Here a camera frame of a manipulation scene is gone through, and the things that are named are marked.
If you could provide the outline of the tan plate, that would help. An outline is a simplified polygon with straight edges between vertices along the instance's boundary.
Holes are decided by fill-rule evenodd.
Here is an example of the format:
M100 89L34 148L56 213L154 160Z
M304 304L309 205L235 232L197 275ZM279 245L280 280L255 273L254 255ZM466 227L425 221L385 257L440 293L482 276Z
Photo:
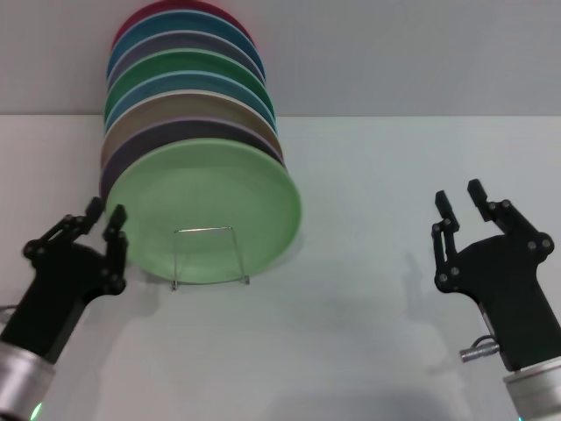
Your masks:
M183 89L150 96L118 117L104 136L100 167L104 168L117 148L136 132L185 117L217 118L242 125L263 137L278 155L283 155L273 126L249 105L216 92Z

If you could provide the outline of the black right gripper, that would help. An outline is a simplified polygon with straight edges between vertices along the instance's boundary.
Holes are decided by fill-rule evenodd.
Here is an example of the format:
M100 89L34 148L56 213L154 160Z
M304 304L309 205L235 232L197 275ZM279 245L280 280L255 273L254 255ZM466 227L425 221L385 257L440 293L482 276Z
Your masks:
M435 284L448 293L470 297L486 316L509 371L561 357L561 324L537 277L537 267L554 250L551 236L539 232L511 201L487 200L479 179L467 191L485 222L501 235L478 241L457 252L459 223L443 190L435 195L442 218L432 225Z

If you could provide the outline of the teal blue plate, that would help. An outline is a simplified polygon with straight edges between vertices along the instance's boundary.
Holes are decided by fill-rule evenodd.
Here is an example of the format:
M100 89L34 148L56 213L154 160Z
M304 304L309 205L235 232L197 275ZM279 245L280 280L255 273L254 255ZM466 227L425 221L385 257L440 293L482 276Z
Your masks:
M257 47L250 38L235 25L226 20L202 11L165 11L141 19L117 39L111 48L106 77L124 53L143 39L172 31L196 31L216 35L239 47L257 66L266 81L266 72Z

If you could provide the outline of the light green plate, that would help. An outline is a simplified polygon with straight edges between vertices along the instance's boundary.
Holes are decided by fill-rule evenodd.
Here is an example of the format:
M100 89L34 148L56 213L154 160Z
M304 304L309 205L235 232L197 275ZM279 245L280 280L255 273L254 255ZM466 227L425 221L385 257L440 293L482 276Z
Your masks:
M231 226L245 270L266 270L293 243L302 202L288 171L259 149L226 139L159 147L117 179L107 207L125 207L128 261L173 280L177 230Z

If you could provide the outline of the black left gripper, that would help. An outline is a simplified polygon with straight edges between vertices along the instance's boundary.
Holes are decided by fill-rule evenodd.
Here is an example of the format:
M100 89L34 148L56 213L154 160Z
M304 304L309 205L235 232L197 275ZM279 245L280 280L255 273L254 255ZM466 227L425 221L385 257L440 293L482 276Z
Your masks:
M41 237L25 244L24 257L35 276L0 332L1 342L54 364L89 303L124 291L128 239L122 231L127 219L122 204L111 213L103 231L105 256L73 244L89 234L102 213L103 200L95 196L84 215L67 214Z

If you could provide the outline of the dark red plate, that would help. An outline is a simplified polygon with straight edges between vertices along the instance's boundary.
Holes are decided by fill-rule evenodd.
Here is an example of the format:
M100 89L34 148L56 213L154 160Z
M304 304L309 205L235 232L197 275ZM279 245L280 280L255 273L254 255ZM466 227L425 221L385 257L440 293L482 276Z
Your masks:
M142 7L130 15L117 30L117 33L112 41L112 46L115 46L120 38L141 20L149 18L157 13L175 10L201 11L214 15L218 18L222 18L237 27L254 44L250 33L238 20L236 20L229 12L213 4L205 3L202 0L159 0Z

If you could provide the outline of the grey purple plate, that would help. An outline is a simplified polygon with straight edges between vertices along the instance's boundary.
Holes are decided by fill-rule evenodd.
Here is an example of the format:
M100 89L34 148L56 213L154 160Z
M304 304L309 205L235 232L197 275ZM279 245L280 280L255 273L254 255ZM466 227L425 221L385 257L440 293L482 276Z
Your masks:
M264 72L258 68L247 53L229 40L206 32L171 31L150 36L123 51L108 66L109 73L106 76L106 86L110 88L118 77L135 62L152 54L179 48L202 49L224 55L247 68L266 85Z

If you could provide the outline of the dark green plate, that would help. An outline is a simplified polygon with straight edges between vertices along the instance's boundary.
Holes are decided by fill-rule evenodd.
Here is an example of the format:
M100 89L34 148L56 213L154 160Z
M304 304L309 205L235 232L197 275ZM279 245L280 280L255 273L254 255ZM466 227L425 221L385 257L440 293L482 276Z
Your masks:
M104 119L110 115L118 100L141 82L174 71L205 71L239 82L256 94L275 117L273 102L265 84L248 68L222 54L202 49L178 48L149 55L127 68L108 91L103 110Z

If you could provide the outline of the lilac plate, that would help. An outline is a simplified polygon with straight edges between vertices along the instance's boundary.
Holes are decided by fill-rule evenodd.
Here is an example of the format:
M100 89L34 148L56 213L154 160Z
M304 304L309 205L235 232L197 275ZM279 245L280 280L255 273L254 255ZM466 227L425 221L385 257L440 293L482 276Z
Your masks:
M252 129L219 118L175 118L125 136L124 142L110 153L108 162L103 166L99 182L101 198L106 200L118 177L144 155L158 147L191 139L237 141L259 149L286 166L272 143Z

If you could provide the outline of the light blue plate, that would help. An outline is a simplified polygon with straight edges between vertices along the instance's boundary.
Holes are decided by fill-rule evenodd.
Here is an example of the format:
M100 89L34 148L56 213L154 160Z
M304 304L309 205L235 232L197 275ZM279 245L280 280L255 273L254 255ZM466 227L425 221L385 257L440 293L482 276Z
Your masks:
M132 106L151 96L176 90L202 90L232 97L257 111L275 132L278 131L273 107L266 105L255 92L231 78L204 71L177 71L149 78L125 90L116 99L107 99L109 110L104 115L104 131Z

